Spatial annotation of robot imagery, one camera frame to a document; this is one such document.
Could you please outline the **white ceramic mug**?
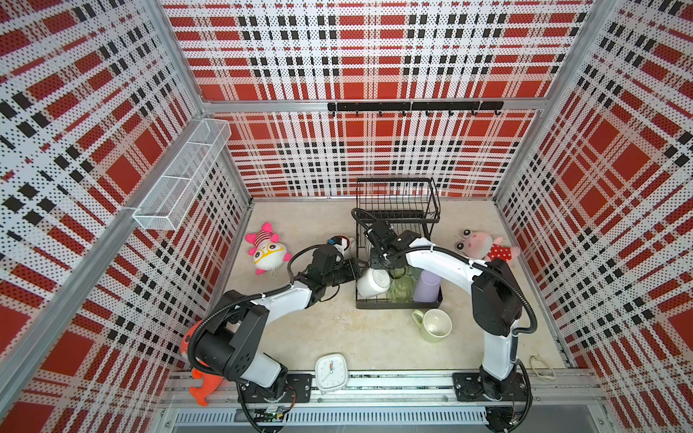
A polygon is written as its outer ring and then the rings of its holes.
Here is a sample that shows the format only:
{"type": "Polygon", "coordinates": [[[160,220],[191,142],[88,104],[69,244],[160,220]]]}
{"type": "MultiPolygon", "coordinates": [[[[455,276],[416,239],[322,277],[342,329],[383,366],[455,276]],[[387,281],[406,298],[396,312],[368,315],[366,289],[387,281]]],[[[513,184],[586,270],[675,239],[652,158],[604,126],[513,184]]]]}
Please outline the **white ceramic mug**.
{"type": "Polygon", "coordinates": [[[366,268],[357,280],[357,293],[365,299],[370,299],[388,292],[391,277],[387,270],[366,268]]]}

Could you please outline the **white square alarm clock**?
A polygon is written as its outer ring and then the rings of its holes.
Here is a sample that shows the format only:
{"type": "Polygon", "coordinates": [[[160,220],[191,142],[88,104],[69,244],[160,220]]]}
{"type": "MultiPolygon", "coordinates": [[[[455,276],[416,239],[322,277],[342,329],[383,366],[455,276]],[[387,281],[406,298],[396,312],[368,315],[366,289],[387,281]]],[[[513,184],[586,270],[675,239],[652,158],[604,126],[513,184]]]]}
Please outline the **white square alarm clock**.
{"type": "Polygon", "coordinates": [[[348,384],[349,371],[346,358],[341,354],[323,355],[315,364],[315,381],[319,391],[335,393],[348,384]]]}

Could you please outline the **white mug red inside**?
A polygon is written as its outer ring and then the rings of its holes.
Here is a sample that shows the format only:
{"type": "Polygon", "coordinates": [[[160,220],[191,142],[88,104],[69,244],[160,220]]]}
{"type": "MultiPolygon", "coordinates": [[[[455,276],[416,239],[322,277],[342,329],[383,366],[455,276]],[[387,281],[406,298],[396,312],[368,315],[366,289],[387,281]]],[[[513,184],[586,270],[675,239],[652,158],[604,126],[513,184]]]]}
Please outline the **white mug red inside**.
{"type": "Polygon", "coordinates": [[[337,248],[346,259],[353,257],[355,254],[356,240],[353,237],[335,235],[330,238],[330,243],[337,248]]]}

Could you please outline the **pink pig plush red dress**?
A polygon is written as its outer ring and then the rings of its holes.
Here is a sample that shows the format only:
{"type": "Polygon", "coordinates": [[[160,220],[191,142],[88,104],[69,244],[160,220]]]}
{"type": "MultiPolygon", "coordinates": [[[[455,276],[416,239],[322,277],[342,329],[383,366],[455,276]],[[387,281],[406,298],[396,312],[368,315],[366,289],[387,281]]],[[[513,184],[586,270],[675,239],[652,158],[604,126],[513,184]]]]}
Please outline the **pink pig plush red dress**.
{"type": "Polygon", "coordinates": [[[518,246],[502,245],[503,241],[502,237],[493,238],[486,232],[466,229],[456,242],[455,248],[471,259],[486,262],[500,259],[512,265],[519,258],[521,249],[518,246]]]}

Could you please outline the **green transparent glass mug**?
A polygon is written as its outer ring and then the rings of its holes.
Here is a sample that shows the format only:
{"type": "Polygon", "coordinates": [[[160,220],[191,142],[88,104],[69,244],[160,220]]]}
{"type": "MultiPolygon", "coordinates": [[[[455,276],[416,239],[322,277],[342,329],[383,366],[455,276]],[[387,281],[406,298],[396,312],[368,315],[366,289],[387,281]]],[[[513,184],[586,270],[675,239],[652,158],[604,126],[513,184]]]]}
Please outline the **green transparent glass mug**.
{"type": "Polygon", "coordinates": [[[410,303],[413,301],[415,279],[411,275],[404,275],[393,279],[387,292],[388,301],[393,303],[410,303]]]}

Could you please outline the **light green ceramic mug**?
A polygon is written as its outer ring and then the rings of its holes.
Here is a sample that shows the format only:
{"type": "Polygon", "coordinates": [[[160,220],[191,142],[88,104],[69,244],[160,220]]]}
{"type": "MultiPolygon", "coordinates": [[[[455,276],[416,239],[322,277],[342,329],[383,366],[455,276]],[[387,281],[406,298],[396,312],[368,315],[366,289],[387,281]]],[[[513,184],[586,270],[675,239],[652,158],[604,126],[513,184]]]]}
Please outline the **light green ceramic mug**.
{"type": "Polygon", "coordinates": [[[440,343],[453,329],[451,318],[443,310],[415,310],[411,318],[419,328],[422,338],[430,343],[440,343]]]}

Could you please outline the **beige rubber band loop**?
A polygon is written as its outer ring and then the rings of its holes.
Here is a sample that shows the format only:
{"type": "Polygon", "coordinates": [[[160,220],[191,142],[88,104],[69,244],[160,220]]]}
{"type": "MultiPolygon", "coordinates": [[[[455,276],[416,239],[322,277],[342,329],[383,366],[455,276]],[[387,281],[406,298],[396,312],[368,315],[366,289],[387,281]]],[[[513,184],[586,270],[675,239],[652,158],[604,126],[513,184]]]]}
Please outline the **beige rubber band loop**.
{"type": "Polygon", "coordinates": [[[555,370],[539,355],[530,356],[530,367],[536,378],[541,382],[555,382],[557,380],[555,370]]]}

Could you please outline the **pink white owl plush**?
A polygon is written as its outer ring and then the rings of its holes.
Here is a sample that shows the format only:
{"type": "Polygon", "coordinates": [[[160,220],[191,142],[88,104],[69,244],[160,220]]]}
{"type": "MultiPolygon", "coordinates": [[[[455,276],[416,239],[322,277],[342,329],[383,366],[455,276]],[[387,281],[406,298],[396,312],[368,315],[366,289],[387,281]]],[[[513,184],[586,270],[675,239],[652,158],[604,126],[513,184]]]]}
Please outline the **pink white owl plush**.
{"type": "Polygon", "coordinates": [[[288,247],[269,222],[263,223],[258,232],[247,234],[245,241],[251,245],[248,254],[253,258],[256,275],[273,272],[292,260],[288,247]]]}

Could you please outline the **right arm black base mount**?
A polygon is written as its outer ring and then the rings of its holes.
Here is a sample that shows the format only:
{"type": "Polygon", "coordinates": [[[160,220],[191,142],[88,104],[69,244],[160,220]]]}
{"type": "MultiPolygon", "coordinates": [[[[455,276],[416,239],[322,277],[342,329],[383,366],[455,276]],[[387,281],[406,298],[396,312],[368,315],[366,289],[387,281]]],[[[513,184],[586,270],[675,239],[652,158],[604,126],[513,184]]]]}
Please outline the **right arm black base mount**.
{"type": "Polygon", "coordinates": [[[531,402],[532,390],[523,373],[510,373],[498,380],[484,369],[473,373],[453,373],[453,390],[459,402],[531,402]]]}

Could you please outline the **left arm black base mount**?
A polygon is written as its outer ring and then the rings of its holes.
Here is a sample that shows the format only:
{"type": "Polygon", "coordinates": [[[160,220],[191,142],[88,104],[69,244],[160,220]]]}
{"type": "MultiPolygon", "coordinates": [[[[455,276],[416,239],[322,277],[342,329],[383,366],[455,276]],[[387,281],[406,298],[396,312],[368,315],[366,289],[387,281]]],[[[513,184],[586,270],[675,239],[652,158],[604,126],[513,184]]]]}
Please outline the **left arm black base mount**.
{"type": "Polygon", "coordinates": [[[241,384],[237,400],[245,403],[307,403],[311,397],[312,382],[313,375],[310,373],[281,373],[269,388],[254,382],[241,384]]]}

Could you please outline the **lilac plastic cup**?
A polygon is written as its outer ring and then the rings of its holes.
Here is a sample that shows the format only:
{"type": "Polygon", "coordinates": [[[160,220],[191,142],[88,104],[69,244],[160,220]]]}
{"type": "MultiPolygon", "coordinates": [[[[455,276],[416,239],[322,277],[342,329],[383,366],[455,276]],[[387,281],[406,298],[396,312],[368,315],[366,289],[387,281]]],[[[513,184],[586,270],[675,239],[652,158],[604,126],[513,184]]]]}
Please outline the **lilac plastic cup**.
{"type": "Polygon", "coordinates": [[[437,302],[441,278],[434,272],[423,270],[413,291],[413,300],[420,303],[437,302]]]}

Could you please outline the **red monster plush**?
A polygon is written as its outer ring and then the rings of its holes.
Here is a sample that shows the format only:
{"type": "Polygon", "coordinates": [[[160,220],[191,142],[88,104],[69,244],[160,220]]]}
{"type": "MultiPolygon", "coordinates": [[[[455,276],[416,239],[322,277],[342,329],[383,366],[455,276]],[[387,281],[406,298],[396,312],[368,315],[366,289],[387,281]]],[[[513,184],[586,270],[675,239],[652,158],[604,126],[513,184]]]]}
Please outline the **red monster plush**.
{"type": "MultiPolygon", "coordinates": [[[[185,360],[188,360],[187,351],[189,348],[189,343],[191,342],[193,333],[199,325],[200,323],[196,323],[192,328],[190,328],[189,331],[183,337],[182,342],[180,343],[180,354],[185,358],[185,360]]],[[[207,407],[207,398],[209,397],[209,395],[214,393],[218,389],[218,387],[220,387],[220,385],[224,381],[224,378],[217,375],[208,375],[207,373],[202,373],[196,368],[193,368],[191,370],[191,373],[194,379],[202,380],[202,385],[200,385],[199,387],[191,387],[191,389],[189,389],[189,393],[195,399],[199,406],[207,407]]]]}

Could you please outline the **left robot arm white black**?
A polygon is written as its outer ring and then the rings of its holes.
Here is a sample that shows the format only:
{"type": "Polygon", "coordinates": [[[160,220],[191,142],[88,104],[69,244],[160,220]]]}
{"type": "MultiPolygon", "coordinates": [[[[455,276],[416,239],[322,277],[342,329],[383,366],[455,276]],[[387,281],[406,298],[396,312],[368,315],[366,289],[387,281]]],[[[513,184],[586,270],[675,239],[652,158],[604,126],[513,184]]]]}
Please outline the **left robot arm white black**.
{"type": "Polygon", "coordinates": [[[289,281],[270,292],[245,295],[227,292],[203,319],[189,340],[186,355],[200,373],[238,385],[254,385],[272,401],[288,389],[288,369],[258,351],[265,327],[291,313],[322,301],[327,288],[357,280],[357,257],[347,258],[330,244],[312,245],[298,254],[311,253],[307,267],[297,274],[287,263],[289,281]]]}

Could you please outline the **black wall hook rail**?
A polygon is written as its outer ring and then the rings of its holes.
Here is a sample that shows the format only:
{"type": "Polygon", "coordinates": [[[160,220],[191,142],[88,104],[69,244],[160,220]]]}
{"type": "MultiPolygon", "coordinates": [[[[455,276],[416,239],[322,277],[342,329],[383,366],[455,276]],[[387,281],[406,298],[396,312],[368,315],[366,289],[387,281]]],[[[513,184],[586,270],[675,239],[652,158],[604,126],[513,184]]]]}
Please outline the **black wall hook rail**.
{"type": "Polygon", "coordinates": [[[327,104],[330,113],[384,113],[384,112],[471,112],[479,111],[500,112],[505,106],[503,101],[406,101],[406,102],[333,102],[327,104]]]}

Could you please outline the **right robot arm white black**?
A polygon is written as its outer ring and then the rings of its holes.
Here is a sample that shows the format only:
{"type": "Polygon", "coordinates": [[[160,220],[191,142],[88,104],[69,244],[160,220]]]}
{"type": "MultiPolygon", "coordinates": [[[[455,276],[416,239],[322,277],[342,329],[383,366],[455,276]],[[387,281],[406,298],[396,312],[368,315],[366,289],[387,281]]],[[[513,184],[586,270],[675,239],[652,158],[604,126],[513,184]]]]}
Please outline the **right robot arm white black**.
{"type": "Polygon", "coordinates": [[[532,305],[509,265],[499,259],[467,258],[410,230],[397,234],[376,218],[358,225],[371,243],[369,263],[375,268],[393,270],[407,264],[469,294],[473,319],[484,333],[480,391],[488,400],[503,400],[511,386],[520,382],[516,371],[519,337],[538,328],[532,305]]]}

